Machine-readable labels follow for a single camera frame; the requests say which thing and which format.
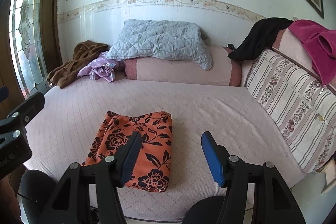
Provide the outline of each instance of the striped floral cushion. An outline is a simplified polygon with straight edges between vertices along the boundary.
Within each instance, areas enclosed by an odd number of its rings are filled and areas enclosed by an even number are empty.
[[[305,70],[264,50],[247,89],[278,126],[304,172],[317,170],[336,151],[336,96]]]

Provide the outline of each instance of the stained glass window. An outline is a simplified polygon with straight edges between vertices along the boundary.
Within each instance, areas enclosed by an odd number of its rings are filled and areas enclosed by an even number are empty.
[[[40,0],[11,0],[10,51],[16,77],[26,99],[37,91],[45,94],[50,89],[46,81],[39,21]]]

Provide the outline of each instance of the black round base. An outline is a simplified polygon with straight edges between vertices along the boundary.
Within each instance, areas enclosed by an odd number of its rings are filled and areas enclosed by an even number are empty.
[[[216,224],[223,203],[223,196],[212,196],[197,202],[187,212],[182,224]]]

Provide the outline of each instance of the pink bolster pillow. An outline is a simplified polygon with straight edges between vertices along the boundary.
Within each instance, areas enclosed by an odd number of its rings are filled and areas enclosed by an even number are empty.
[[[200,85],[240,86],[240,63],[231,60],[227,47],[209,47],[213,66],[203,70],[191,61],[139,57],[125,60],[126,77],[131,80],[158,81]]]

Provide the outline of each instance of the bed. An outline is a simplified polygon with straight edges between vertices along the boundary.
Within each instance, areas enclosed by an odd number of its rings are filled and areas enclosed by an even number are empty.
[[[117,74],[113,83],[83,77],[45,95],[45,107],[26,127],[32,158],[38,169],[55,180],[73,162],[83,162],[107,111],[139,116],[154,111],[172,114],[172,166],[165,193],[118,189],[128,218],[181,222],[198,201],[224,195],[211,177],[201,148],[201,134],[210,131],[218,144],[244,161],[271,161],[289,187],[306,173],[294,158],[278,127],[246,88],[129,80]],[[97,207],[95,187],[91,205]],[[249,185],[247,208],[253,206]]]

